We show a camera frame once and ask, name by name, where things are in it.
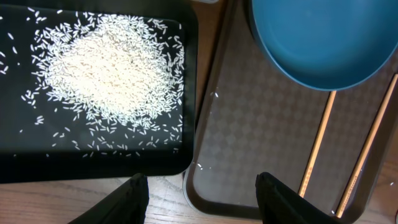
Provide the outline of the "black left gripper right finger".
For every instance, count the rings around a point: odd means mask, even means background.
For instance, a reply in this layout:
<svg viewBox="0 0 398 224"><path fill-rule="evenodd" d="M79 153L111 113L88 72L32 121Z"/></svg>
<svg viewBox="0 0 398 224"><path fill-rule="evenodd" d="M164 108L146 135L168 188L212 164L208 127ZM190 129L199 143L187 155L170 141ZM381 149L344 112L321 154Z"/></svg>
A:
<svg viewBox="0 0 398 224"><path fill-rule="evenodd" d="M268 172L256 177L256 198L266 224L338 224Z"/></svg>

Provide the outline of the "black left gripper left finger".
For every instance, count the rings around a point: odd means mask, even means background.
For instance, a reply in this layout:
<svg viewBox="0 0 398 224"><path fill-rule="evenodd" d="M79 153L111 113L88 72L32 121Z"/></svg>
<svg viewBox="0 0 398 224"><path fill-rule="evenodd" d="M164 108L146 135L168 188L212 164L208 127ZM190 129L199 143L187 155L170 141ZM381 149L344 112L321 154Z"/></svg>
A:
<svg viewBox="0 0 398 224"><path fill-rule="evenodd" d="M70 224L143 224L148 204L147 176L135 174Z"/></svg>

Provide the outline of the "wooden chopstick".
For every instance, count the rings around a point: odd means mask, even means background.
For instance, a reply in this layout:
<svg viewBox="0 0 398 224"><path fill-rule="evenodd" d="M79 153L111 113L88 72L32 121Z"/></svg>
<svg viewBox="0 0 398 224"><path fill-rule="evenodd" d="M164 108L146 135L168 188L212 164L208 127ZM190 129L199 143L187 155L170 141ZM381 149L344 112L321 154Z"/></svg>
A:
<svg viewBox="0 0 398 224"><path fill-rule="evenodd" d="M383 101L380 105L380 108L377 112L377 115L375 117L375 120L371 126L371 129L369 131L369 134L366 138L366 141L364 143L364 146L361 150L361 153L358 157L358 160L356 162L356 165L353 169L353 172L351 174L351 177L349 179L348 185L343 193L343 196L341 198L341 201L339 203L338 209L336 211L336 217L341 218L343 216L344 210L348 204L349 198L351 197L351 193L356 185L356 182L358 180L358 177L360 175L361 169L364 165L364 162L369 154L370 148L372 146L372 143L374 141L374 138L376 137L377 131L380 127L381 121L383 119L383 116L386 112L386 108L389 104L389 101L391 99L392 93L394 91L395 85L397 83L397 74L395 74L392 78L392 81L389 85L389 88L386 91L386 94L383 98Z"/></svg>
<svg viewBox="0 0 398 224"><path fill-rule="evenodd" d="M313 171L313 167L315 165L315 161L317 159L318 152L320 150L320 146L321 146L322 139L323 139L326 127L327 127L327 123L328 123L330 114L331 114L331 110L332 110L332 107L333 107L333 103L334 103L335 97L336 97L336 91L331 91L330 94L329 94L328 101L326 103L323 115L322 115L322 119L321 119L320 125L318 127L317 135L316 135L315 141L313 143L313 147L312 147L312 150L311 150L311 153L310 153L310 157L308 159L307 166L306 166L306 169L305 169L305 173L304 173L304 176L303 176L303 179L301 181L300 188L299 188L299 191L298 191L298 194L302 198L304 198L306 189L307 189L308 184L310 182L310 177L311 177L311 174L312 174L312 171Z"/></svg>

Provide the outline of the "dark blue plate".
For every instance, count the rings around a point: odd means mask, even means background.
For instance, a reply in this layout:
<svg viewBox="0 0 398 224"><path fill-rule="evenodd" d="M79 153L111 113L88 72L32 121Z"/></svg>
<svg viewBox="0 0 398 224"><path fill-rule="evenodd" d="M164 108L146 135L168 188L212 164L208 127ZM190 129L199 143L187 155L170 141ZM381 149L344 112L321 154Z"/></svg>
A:
<svg viewBox="0 0 398 224"><path fill-rule="evenodd" d="M397 49L397 0L253 0L249 18L266 57L315 90L359 85Z"/></svg>

